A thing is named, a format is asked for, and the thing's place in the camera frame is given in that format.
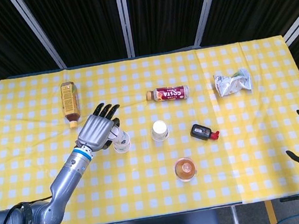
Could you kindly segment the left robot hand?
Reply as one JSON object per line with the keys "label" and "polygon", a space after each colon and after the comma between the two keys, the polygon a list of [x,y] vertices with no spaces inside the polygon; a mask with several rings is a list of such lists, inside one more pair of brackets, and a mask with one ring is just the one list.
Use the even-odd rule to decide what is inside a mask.
{"label": "left robot hand", "polygon": [[112,106],[112,104],[99,103],[81,129],[75,147],[81,148],[84,145],[92,152],[109,148],[112,144],[112,140],[108,138],[110,132],[113,127],[120,126],[119,118],[112,119],[119,107],[119,104]]}

